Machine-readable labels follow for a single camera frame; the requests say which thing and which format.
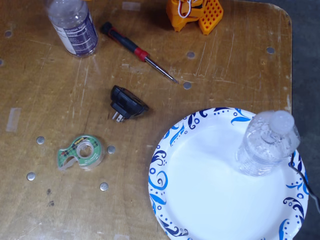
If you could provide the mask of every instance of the water bottle cap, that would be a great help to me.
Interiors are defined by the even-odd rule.
[[[287,111],[276,111],[272,114],[269,126],[270,129],[278,134],[290,132],[295,125],[294,117]]]

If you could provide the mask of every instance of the black cable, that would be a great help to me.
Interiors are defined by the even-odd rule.
[[[296,168],[294,167],[294,158],[295,158],[295,156],[294,156],[294,154],[292,154],[292,156],[291,156],[291,161],[290,161],[290,168],[292,168],[295,172],[297,172],[297,173],[300,175],[300,177],[302,178],[303,183],[304,183],[306,189],[308,190],[310,197],[312,197],[312,198],[314,199],[316,208],[317,208],[317,210],[318,210],[318,212],[319,212],[319,214],[320,214],[320,200],[319,200],[319,198],[314,194],[314,192],[311,190],[311,188],[309,187],[305,176],[304,176],[298,169],[296,169]]]

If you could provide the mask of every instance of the red screwdriver handle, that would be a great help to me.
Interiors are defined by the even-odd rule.
[[[130,52],[134,53],[141,61],[145,62],[146,57],[149,56],[149,53],[142,50],[140,47],[138,47],[133,41],[131,41],[129,38],[123,36],[121,33],[119,33],[110,22],[106,22],[102,28],[101,32],[103,34],[108,35],[110,38],[118,42],[119,44],[126,47]]]

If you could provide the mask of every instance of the screw head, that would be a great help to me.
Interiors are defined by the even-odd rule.
[[[36,178],[36,174],[32,171],[26,175],[26,179],[28,179],[29,181],[33,181],[35,178]]]
[[[195,57],[195,53],[193,51],[189,51],[186,56],[189,58],[189,59],[193,59]]]
[[[104,192],[104,191],[107,191],[108,188],[109,188],[108,183],[103,182],[103,183],[100,184],[100,190],[101,190],[101,191],[103,191],[103,192]]]
[[[10,30],[5,31],[5,32],[4,32],[4,36],[5,36],[6,38],[11,38],[11,36],[12,36],[12,31],[10,31]]]
[[[183,84],[183,88],[186,89],[186,90],[190,89],[190,88],[191,88],[191,83],[188,82],[188,81],[186,81],[186,82]]]
[[[267,47],[266,48],[266,52],[268,53],[268,54],[274,54],[275,53],[275,49],[273,48],[273,47]]]
[[[114,154],[116,152],[116,147],[110,145],[106,148],[106,151],[108,152],[108,154]]]
[[[44,144],[45,143],[45,138],[43,136],[38,136],[36,138],[36,143],[37,144]]]

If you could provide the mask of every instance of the paper plate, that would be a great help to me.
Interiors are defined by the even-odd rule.
[[[172,240],[291,240],[306,216],[309,193],[290,159],[253,177],[234,167],[254,114],[212,108],[175,124],[156,147],[148,189]],[[307,178],[299,153],[295,167]]]

